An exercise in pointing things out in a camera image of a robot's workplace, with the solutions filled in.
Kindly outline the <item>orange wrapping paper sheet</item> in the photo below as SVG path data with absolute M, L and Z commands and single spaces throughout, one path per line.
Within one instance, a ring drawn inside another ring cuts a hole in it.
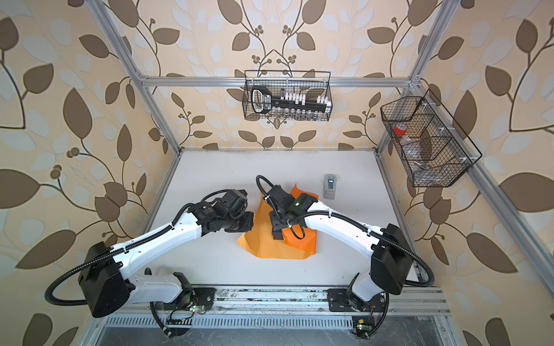
M 269 213 L 271 207 L 263 200 L 263 195 L 259 193 L 260 205 L 254 214 L 254 224 L 251 231 L 243 234 L 237 240 L 238 245 L 246 252 L 261 259 L 276 260 L 305 260 L 316 254 L 317 249 L 317 231 L 304 228 L 305 238 L 297 239 L 296 235 L 301 236 L 300 226 L 294 226 L 291 229 L 283 230 L 283 240 L 274 239 L 272 235 L 272 225 Z

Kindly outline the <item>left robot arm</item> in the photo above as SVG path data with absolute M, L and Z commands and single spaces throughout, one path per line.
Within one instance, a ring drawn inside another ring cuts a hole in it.
M 249 232 L 253 226 L 245 190 L 220 190 L 199 203 L 184 205 L 174 219 L 154 231 L 108 247 L 101 242 L 86 259 L 98 262 L 83 269 L 79 285 L 95 318 L 106 317 L 127 304 L 169 304 L 178 309 L 193 301 L 193 287 L 181 272 L 140 273 L 147 265 L 186 242 L 211 232 Z

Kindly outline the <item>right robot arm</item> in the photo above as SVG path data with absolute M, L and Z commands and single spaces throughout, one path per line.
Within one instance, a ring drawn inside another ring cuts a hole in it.
M 413 258 L 403 232 L 395 225 L 386 228 L 356 221 L 326 206 L 317 198 L 302 193 L 297 197 L 274 185 L 263 199 L 274 232 L 294 226 L 323 232 L 343 242 L 369 259 L 369 269 L 355 275 L 346 290 L 351 308 L 363 311 L 375 296 L 398 296 L 407 283 Z

